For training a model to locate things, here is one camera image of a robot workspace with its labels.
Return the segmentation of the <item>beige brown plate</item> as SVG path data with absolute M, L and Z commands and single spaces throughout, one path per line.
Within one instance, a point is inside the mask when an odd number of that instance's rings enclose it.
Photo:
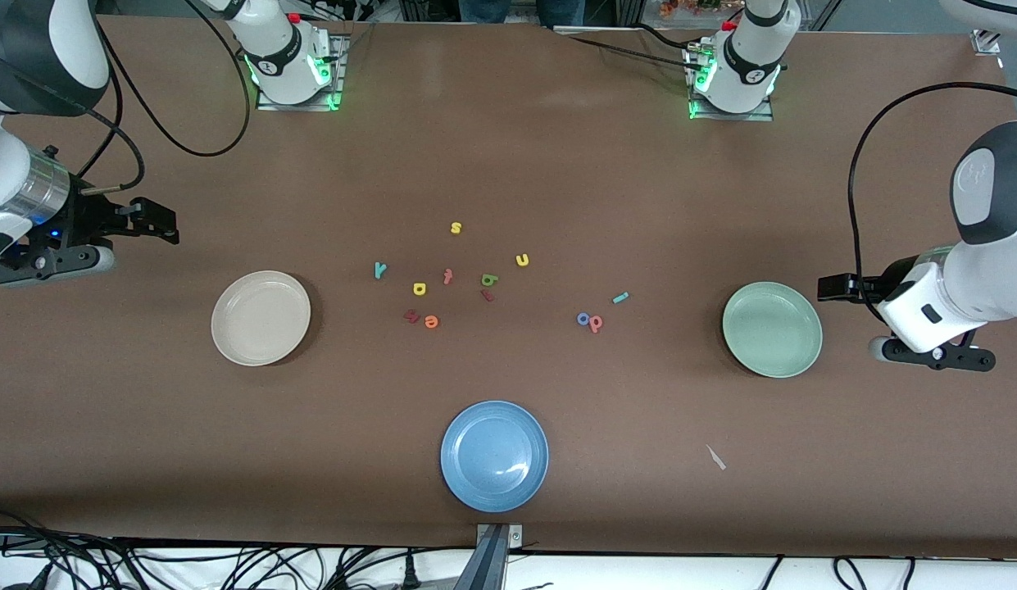
M 273 365 L 294 352 L 308 333 L 312 305 L 301 281 L 280 271 L 236 279 L 210 318 L 216 350 L 235 365 Z

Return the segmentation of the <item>person in blue jeans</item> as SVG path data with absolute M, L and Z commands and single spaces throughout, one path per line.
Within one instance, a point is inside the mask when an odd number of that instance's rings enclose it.
M 515 0 L 458 0 L 462 22 L 503 24 Z M 534 0 L 539 25 L 582 26 L 586 0 Z

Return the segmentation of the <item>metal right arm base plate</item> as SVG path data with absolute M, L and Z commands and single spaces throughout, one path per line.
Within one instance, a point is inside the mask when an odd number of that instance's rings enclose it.
M 351 37 L 313 29 L 309 43 L 299 43 L 293 60 L 275 75 L 270 59 L 248 64 L 257 86 L 260 111 L 336 112 L 343 100 Z

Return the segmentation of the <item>blue plate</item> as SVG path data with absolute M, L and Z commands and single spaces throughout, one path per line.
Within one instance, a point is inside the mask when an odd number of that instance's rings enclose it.
M 507 513 L 530 501 L 545 481 L 550 458 L 537 418 L 501 400 L 460 411 L 439 452 L 442 478 L 453 496 L 485 513 Z

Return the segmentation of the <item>brown table cover sheet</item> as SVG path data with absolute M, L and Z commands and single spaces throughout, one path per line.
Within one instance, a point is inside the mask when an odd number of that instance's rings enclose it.
M 852 270 L 847 172 L 880 108 L 1001 67 L 965 34 L 801 34 L 786 62 L 771 122 L 689 120 L 672 67 L 534 26 L 384 24 L 356 31 L 339 111 L 254 112 L 222 157 L 127 103 L 137 192 L 181 242 L 118 238 L 111 272 L 0 288 L 0 509 L 97 535 L 470 545 L 492 516 L 448 492 L 440 442 L 507 400 L 549 440 L 506 515 L 543 551 L 1017 557 L 1017 321 L 977 333 L 992 372 L 935 372 L 873 359 L 883 326 L 820 303 L 820 357 L 790 379 L 747 372 L 720 328 L 744 284 L 812 299 Z M 311 324 L 235 365 L 210 318 L 257 271 L 301 281 Z

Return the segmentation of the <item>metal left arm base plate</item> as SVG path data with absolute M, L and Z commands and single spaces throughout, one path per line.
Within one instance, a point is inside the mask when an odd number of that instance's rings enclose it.
M 771 122 L 774 119 L 773 103 L 770 93 L 774 90 L 774 77 L 764 90 L 760 103 L 752 111 L 734 113 L 718 108 L 709 97 L 706 90 L 714 82 L 715 77 L 724 68 L 719 66 L 715 57 L 714 36 L 698 38 L 689 41 L 681 50 L 685 65 L 696 65 L 695 70 L 687 71 L 687 115 L 689 119 L 736 120 L 737 122 Z

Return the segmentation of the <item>light green plate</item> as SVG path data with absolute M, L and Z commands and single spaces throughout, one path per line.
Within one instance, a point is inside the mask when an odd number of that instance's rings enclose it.
M 820 318 L 800 292 L 761 281 L 730 295 L 721 319 L 733 358 L 752 373 L 788 379 L 807 371 L 820 357 Z

